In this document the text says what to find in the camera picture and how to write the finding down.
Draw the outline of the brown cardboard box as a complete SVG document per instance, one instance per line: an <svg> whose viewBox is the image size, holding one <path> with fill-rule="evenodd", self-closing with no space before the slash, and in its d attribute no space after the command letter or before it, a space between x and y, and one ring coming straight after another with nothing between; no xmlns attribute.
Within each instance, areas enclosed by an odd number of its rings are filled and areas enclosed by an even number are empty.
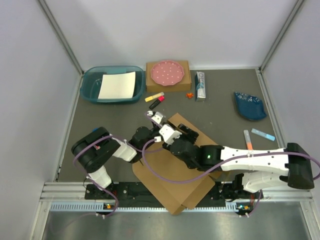
<svg viewBox="0 0 320 240"><path fill-rule="evenodd" d="M191 80L191 74L190 74L190 68L189 68L189 62L187 60L178 60L176 61L179 64L182 65L184 69L184 77L183 79L172 86L162 86L157 83L155 83L151 79L151 68L153 65L157 62L147 62L146 63L146 90L149 93L158 93L158 92L183 92L183 91L190 91L192 80Z"/></svg>
<svg viewBox="0 0 320 240"><path fill-rule="evenodd" d="M183 161L163 149L162 144L162 142L150 144L147 148L149 151L160 151L145 153L146 161L152 171L165 179L179 182L194 179L202 174L196 169L187 168ZM223 174L216 170L193 182L176 184L155 176L143 160L134 163L132 170L135 176L172 215L178 215L186 208L194 209Z"/></svg>

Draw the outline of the white blue toothpaste box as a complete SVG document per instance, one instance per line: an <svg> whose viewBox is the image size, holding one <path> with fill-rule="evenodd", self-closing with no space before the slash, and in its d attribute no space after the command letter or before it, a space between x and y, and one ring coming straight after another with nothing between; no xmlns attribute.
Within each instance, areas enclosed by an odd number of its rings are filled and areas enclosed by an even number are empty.
<svg viewBox="0 0 320 240"><path fill-rule="evenodd" d="M195 75L195 99L198 102L206 99L205 73L197 71Z"/></svg>

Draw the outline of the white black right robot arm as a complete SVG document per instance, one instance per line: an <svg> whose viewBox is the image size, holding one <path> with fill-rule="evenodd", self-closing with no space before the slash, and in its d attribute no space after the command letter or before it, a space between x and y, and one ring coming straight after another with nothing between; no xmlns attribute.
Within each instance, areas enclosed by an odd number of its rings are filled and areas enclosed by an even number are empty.
<svg viewBox="0 0 320 240"><path fill-rule="evenodd" d="M180 124L169 124L159 130L163 148L200 172L242 171L233 181L233 192L239 198L259 190L288 185L293 189L315 187L309 155L297 143L272 150L236 149L222 145L195 144L199 134Z"/></svg>

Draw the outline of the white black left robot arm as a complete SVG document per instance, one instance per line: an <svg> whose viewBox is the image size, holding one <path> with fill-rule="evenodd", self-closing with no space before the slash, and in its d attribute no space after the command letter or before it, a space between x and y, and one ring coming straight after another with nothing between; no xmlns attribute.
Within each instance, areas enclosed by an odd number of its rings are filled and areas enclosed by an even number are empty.
<svg viewBox="0 0 320 240"><path fill-rule="evenodd" d="M159 130L160 128L156 125L151 129L142 126L137 128L129 141L126 141L112 137L106 128L99 127L77 141L71 147L71 152L88 178L97 184L97 194L106 199L113 194L114 187L105 163L111 157L131 164L140 161L143 146L153 139Z"/></svg>

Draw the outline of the closed brown cardboard box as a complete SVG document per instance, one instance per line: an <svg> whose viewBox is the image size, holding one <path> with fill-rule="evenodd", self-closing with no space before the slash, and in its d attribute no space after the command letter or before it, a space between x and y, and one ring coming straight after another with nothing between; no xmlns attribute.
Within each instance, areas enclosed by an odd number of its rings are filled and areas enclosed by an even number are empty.
<svg viewBox="0 0 320 240"><path fill-rule="evenodd" d="M178 60L176 61L179 64L182 65L184 69L184 77L183 79L172 86L162 86L157 83L155 83L151 79L151 68L153 65L157 62L147 62L146 63L146 90L149 93L158 93L158 92L183 92L183 91L190 91L192 80L191 80L191 74L190 74L190 68L189 68L189 62L187 60Z"/></svg>

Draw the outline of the small orange candy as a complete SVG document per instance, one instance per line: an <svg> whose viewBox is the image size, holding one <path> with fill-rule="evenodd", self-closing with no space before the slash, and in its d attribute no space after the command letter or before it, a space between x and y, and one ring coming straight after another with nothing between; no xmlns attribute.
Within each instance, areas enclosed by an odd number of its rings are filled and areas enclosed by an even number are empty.
<svg viewBox="0 0 320 240"><path fill-rule="evenodd" d="M186 93L186 97L187 98L189 98L189 99L191 99L191 98L193 98L194 97L194 94L193 93Z"/></svg>

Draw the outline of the black pink highlighter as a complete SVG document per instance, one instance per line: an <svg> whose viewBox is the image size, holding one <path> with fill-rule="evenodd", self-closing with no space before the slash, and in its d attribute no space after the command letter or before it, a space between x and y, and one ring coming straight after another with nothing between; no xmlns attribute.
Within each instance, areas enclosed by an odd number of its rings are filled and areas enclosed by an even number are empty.
<svg viewBox="0 0 320 240"><path fill-rule="evenodd" d="M153 110L155 107L157 107L163 100L165 99L164 96L158 97L150 106L149 109Z"/></svg>

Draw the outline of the yellow highlighter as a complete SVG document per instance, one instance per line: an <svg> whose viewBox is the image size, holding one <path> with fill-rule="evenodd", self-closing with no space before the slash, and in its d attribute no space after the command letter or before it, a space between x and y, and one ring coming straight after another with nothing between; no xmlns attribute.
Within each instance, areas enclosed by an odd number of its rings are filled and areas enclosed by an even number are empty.
<svg viewBox="0 0 320 240"><path fill-rule="evenodd" d="M154 94L154 95L151 95L151 96L148 96L144 99L144 101L147 103L147 102L150 102L152 100L156 100L158 99L159 97L163 97L165 94L164 92L159 92L157 94Z"/></svg>

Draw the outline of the grey orange pen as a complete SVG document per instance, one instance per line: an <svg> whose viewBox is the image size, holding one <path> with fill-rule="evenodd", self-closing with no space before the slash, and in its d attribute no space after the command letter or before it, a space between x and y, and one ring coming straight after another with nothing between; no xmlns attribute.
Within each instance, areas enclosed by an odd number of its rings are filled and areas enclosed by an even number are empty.
<svg viewBox="0 0 320 240"><path fill-rule="evenodd" d="M252 151L253 150L253 145L252 145L252 141L251 141L251 138L250 138L249 131L248 130L244 130L243 134L244 134L244 139L245 139L245 143L246 143L247 149L249 151Z"/></svg>

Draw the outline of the light blue pen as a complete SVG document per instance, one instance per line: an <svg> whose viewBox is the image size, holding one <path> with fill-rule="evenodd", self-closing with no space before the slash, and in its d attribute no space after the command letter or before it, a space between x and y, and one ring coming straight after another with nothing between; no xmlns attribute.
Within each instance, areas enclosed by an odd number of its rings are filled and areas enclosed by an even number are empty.
<svg viewBox="0 0 320 240"><path fill-rule="evenodd" d="M273 136L271 134L268 134L268 133L265 133L263 131L257 130L255 128L251 129L251 133L253 133L253 134L257 135L257 136L263 137L263 138L265 138L267 140L273 141L273 142L276 140L275 136Z"/></svg>

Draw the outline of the pink dotted plate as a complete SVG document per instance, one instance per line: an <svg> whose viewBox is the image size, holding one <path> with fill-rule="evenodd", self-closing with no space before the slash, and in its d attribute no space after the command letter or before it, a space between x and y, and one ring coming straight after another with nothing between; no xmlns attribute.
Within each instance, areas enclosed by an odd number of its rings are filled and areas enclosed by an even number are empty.
<svg viewBox="0 0 320 240"><path fill-rule="evenodd" d="M167 87L181 82L185 76L185 71L177 61L163 60L153 65L150 76L156 84Z"/></svg>

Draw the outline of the white paper sheet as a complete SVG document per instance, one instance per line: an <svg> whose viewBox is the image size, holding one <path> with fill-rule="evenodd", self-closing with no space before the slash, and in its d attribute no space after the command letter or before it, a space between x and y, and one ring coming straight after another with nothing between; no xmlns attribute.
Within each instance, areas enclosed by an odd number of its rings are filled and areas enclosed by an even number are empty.
<svg viewBox="0 0 320 240"><path fill-rule="evenodd" d="M129 99L134 95L136 72L104 74L98 100Z"/></svg>

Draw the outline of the teal plastic bin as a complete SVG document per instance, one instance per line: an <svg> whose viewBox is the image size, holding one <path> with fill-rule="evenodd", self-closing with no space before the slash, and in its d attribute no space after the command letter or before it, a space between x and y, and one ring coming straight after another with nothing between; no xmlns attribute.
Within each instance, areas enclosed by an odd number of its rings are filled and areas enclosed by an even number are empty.
<svg viewBox="0 0 320 240"><path fill-rule="evenodd" d="M103 75L115 75L135 72L135 87L133 97L125 99L98 99ZM96 66L84 73L83 82L80 88L80 96L91 103L99 104L129 104L137 102L146 89L145 72L138 66Z"/></svg>

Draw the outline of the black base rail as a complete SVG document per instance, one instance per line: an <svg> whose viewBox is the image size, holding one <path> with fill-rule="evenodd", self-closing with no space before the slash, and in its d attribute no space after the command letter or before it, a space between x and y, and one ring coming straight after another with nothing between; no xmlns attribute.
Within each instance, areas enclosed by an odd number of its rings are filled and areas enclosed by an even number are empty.
<svg viewBox="0 0 320 240"><path fill-rule="evenodd" d="M114 194L120 201L137 199L138 197L150 197L155 199L155 196L141 182L116 182L111 183L107 188L109 192ZM235 190L232 183L218 182L205 195L205 199L210 200L227 200L236 199L253 200L258 198L258 193L250 193L245 190ZM112 200L113 197L103 190L98 189L94 184L85 186L86 200Z"/></svg>

